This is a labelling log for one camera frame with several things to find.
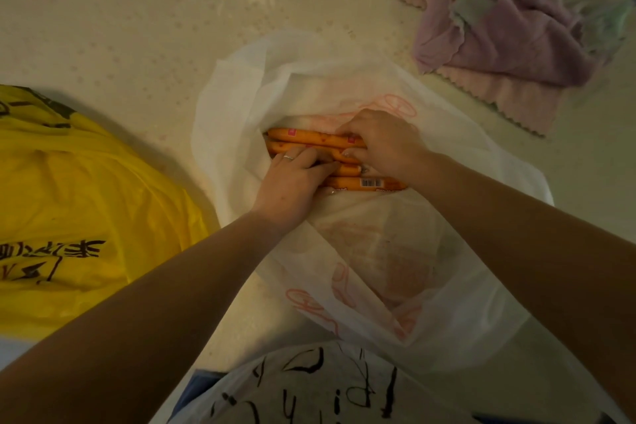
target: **barcode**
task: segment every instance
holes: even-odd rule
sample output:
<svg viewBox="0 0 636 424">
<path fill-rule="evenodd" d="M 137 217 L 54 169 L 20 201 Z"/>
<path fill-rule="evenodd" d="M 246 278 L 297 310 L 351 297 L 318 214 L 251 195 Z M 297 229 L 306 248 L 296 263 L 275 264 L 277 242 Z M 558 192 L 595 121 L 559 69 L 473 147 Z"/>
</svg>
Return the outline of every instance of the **barcode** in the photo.
<svg viewBox="0 0 636 424">
<path fill-rule="evenodd" d="M 361 178 L 363 188 L 382 188 L 382 180 L 374 178 Z"/>
</svg>

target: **yellow plastic bag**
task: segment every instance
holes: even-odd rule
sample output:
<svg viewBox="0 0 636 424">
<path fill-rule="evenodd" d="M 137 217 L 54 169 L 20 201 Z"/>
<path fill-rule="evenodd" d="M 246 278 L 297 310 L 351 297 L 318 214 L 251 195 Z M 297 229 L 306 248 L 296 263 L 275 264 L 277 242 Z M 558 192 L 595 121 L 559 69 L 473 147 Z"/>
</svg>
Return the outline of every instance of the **yellow plastic bag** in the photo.
<svg viewBox="0 0 636 424">
<path fill-rule="evenodd" d="M 185 190 L 31 89 L 0 85 L 0 150 L 0 335 L 41 339 L 208 235 Z"/>
</svg>

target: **person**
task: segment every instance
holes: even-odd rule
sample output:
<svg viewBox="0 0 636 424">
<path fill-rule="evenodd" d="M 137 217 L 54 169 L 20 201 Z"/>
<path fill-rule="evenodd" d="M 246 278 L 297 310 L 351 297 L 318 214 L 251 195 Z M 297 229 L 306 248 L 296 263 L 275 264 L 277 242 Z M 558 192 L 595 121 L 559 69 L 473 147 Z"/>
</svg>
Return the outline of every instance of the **person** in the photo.
<svg viewBox="0 0 636 424">
<path fill-rule="evenodd" d="M 428 150 L 363 110 L 346 150 L 425 197 L 510 292 L 636 419 L 636 245 Z M 307 216 L 338 168 L 314 148 L 272 161 L 251 211 L 44 339 L 0 373 L 7 423 L 147 422 L 258 263 Z M 472 422 L 402 369 L 345 342 L 245 364 L 172 419 L 195 422 Z"/>
</svg>

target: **table surface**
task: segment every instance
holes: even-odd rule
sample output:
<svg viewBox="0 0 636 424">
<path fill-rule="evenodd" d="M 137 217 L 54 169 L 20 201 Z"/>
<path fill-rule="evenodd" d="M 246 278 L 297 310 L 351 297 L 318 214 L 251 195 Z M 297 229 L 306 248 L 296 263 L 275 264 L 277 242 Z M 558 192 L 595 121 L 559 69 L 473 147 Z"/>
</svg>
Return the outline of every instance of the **table surface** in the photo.
<svg viewBox="0 0 636 424">
<path fill-rule="evenodd" d="M 420 11 L 397 0 L 2 2 L 0 81 L 42 90 L 101 123 L 186 187 L 211 226 L 210 188 L 189 135 L 198 93 L 217 59 L 262 34 L 297 27 L 373 45 L 417 72 L 409 50 Z M 610 67 L 564 103 L 545 138 L 434 75 L 420 78 L 542 170 L 559 208 L 636 239 L 635 49 L 628 40 Z M 228 370 L 268 349 L 329 337 L 252 276 L 196 364 Z M 548 341 L 531 322 L 485 366 L 434 376 L 429 384 L 474 411 L 591 422 L 594 406 Z"/>
</svg>

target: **right hand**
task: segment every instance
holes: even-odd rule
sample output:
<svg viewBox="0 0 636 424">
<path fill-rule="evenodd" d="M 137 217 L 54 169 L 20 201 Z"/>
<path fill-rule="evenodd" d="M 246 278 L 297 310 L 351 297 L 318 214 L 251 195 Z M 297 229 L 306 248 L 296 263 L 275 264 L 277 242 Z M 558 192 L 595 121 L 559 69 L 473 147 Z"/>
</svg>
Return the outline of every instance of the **right hand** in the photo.
<svg viewBox="0 0 636 424">
<path fill-rule="evenodd" d="M 412 165 L 429 153 L 417 129 L 385 111 L 363 109 L 343 124 L 336 134 L 358 134 L 367 149 L 349 148 L 342 152 L 372 166 L 384 176 L 410 184 Z"/>
</svg>

